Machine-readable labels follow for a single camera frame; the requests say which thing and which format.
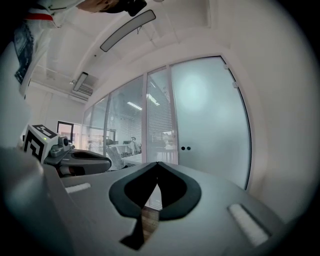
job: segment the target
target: door frame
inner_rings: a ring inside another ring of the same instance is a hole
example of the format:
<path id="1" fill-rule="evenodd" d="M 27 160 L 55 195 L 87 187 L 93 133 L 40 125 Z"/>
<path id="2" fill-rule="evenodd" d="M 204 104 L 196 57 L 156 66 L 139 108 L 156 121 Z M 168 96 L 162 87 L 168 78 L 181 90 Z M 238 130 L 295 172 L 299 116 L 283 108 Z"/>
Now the door frame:
<path id="1" fill-rule="evenodd" d="M 58 121 L 57 125 L 56 125 L 56 133 L 59 133 L 59 125 L 67 125 L 67 126 L 71 126 L 71 134 L 70 134 L 70 142 L 72 143 L 74 140 L 74 123 L 71 122 L 63 122 L 63 121 Z"/>

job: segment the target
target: black cutout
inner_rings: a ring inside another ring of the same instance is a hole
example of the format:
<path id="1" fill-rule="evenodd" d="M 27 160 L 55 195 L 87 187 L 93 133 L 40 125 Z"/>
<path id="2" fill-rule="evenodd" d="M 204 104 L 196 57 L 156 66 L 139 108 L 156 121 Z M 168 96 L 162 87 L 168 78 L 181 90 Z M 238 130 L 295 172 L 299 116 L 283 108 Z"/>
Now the black cutout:
<path id="1" fill-rule="evenodd" d="M 38 154 L 36 147 L 32 144 L 32 141 L 34 141 L 38 147 Z M 45 145 L 29 130 L 28 134 L 26 135 L 25 143 L 24 143 L 24 151 L 27 152 L 28 147 L 32 150 L 32 155 L 35 156 L 40 162 L 42 158 L 42 154 L 45 148 Z"/>
<path id="2" fill-rule="evenodd" d="M 201 188 L 193 178 L 163 162 L 150 163 L 116 181 L 109 190 L 110 201 L 119 214 L 137 219 L 132 234 L 121 240 L 132 249 L 138 250 L 144 244 L 141 210 L 157 184 L 162 198 L 159 221 L 185 217 L 201 198 Z"/>
<path id="3" fill-rule="evenodd" d="M 91 154 L 88 152 L 83 152 L 83 151 L 76 151 L 71 154 L 71 156 L 75 159 L 85 159 L 85 160 L 109 160 L 109 158 L 104 157 L 104 156 L 99 156 L 95 154 Z"/>
<path id="4" fill-rule="evenodd" d="M 54 133 L 53 131 L 49 130 L 47 127 L 45 127 L 42 124 L 37 124 L 37 125 L 32 125 L 38 132 L 42 133 L 43 135 L 45 135 L 46 137 L 48 137 L 49 139 L 52 139 L 56 136 L 58 136 L 58 134 Z"/>

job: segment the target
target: ceiling light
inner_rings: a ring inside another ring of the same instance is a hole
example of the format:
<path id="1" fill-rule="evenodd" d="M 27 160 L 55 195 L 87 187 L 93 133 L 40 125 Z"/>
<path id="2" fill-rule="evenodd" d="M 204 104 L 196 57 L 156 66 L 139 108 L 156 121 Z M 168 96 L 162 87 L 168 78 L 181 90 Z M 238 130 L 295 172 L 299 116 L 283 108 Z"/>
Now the ceiling light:
<path id="1" fill-rule="evenodd" d="M 137 17 L 128 21 L 122 27 L 120 27 L 116 32 L 114 32 L 111 36 L 108 37 L 107 40 L 100 46 L 100 49 L 104 52 L 107 52 L 114 46 L 117 42 L 119 42 L 122 38 L 128 35 L 130 32 L 135 29 L 141 27 L 142 25 L 153 21 L 156 18 L 156 15 L 152 10 L 147 10 L 144 13 L 141 13 Z"/>
<path id="2" fill-rule="evenodd" d="M 154 97 L 152 97 L 150 94 L 146 95 L 146 98 L 152 101 L 156 106 L 159 106 L 160 104 L 156 101 Z"/>
<path id="3" fill-rule="evenodd" d="M 86 72 L 82 72 L 82 74 L 80 75 L 78 81 L 76 82 L 73 90 L 77 92 L 87 77 L 88 77 L 88 74 Z"/>
<path id="4" fill-rule="evenodd" d="M 138 110 L 142 110 L 142 108 L 141 107 L 139 107 L 139 106 L 137 106 L 136 104 L 133 104 L 132 102 L 127 102 L 127 104 L 129 104 L 130 106 L 132 106 L 132 107 L 134 107 L 134 108 L 136 108 L 136 109 L 138 109 Z"/>

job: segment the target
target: ceiling beam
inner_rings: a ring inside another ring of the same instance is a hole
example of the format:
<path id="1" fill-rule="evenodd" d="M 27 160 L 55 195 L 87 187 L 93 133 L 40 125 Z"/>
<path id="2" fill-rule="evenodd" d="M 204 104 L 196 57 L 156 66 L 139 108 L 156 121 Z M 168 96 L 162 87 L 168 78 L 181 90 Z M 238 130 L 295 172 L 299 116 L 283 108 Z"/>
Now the ceiling beam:
<path id="1" fill-rule="evenodd" d="M 208 27 L 212 30 L 218 29 L 219 22 L 219 4 L 218 0 L 207 0 L 207 22 Z"/>
<path id="2" fill-rule="evenodd" d="M 174 33 L 174 36 L 175 36 L 175 39 L 176 39 L 177 43 L 180 44 L 180 41 L 179 41 L 179 38 L 178 38 L 178 36 L 177 36 L 175 27 L 174 27 L 174 25 L 172 24 L 172 22 L 171 22 L 171 20 L 170 20 L 170 18 L 169 18 L 169 15 L 168 15 L 168 13 L 167 13 L 167 11 L 166 11 L 166 8 L 165 8 L 165 6 L 164 6 L 164 4 L 163 4 L 162 2 L 161 2 L 161 7 L 162 7 L 162 10 L 163 10 L 163 12 L 164 12 L 164 15 L 165 15 L 167 21 L 168 21 L 169 24 L 170 24 L 170 27 L 171 27 L 171 29 L 172 29 L 172 31 L 173 31 L 173 33 Z"/>
<path id="3" fill-rule="evenodd" d="M 121 54 L 116 49 L 111 48 L 109 51 L 111 51 L 113 53 L 113 55 L 116 56 L 119 59 L 119 61 L 122 60 Z"/>
<path id="4" fill-rule="evenodd" d="M 155 42 L 152 40 L 152 37 L 148 34 L 147 30 L 145 29 L 145 27 L 142 25 L 141 26 L 141 30 L 145 33 L 146 37 L 149 39 L 149 41 L 152 43 L 152 45 L 154 46 L 154 48 L 158 48 L 155 44 Z"/>
<path id="5" fill-rule="evenodd" d="M 65 25 L 68 26 L 70 29 L 77 31 L 79 33 L 81 33 L 82 35 L 84 35 L 87 38 L 91 38 L 92 40 L 95 38 L 95 36 L 89 32 L 87 32 L 85 29 L 73 24 L 72 22 L 66 20 Z"/>
<path id="6" fill-rule="evenodd" d="M 153 29 L 155 36 L 160 38 L 160 34 L 159 34 L 158 30 L 156 29 L 155 24 L 153 23 L 153 20 L 151 20 L 149 22 L 149 24 L 150 24 L 151 28 Z"/>
<path id="7" fill-rule="evenodd" d="M 42 65 L 40 65 L 40 64 L 37 64 L 37 66 L 40 67 L 40 68 L 43 68 L 43 69 L 45 70 L 45 74 L 46 74 L 46 75 L 47 75 L 47 70 L 48 70 L 48 71 L 51 71 L 51 72 L 53 72 L 53 73 L 56 73 L 56 74 L 58 74 L 58 75 L 60 75 L 60 76 L 63 76 L 63 77 L 65 77 L 65 78 L 68 78 L 69 80 L 72 79 L 71 76 L 68 76 L 68 75 L 59 73 L 58 71 L 55 71 L 55 70 L 53 70 L 53 69 L 50 69 L 50 68 L 48 68 L 48 67 L 46 67 L 46 66 L 42 66 Z"/>
<path id="8" fill-rule="evenodd" d="M 54 88 L 46 83 L 37 81 L 36 79 L 31 79 L 31 81 L 33 81 L 33 83 L 30 83 L 31 87 L 44 90 L 48 93 L 52 93 L 52 94 L 55 94 L 55 95 L 58 95 L 58 96 L 61 96 L 61 97 L 67 98 L 67 99 L 77 101 L 77 102 L 81 102 L 83 104 L 86 104 L 88 101 L 86 98 L 80 97 L 78 95 L 72 95 L 70 92 L 67 92 L 62 89 Z"/>

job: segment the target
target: desk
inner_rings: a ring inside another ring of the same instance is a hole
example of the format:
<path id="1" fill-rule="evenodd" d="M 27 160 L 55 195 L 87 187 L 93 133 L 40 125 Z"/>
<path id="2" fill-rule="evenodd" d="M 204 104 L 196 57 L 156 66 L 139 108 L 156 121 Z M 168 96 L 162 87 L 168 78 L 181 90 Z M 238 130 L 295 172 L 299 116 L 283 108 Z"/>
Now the desk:
<path id="1" fill-rule="evenodd" d="M 140 165 L 142 164 L 142 154 L 135 154 L 127 157 L 122 158 L 124 165 Z"/>

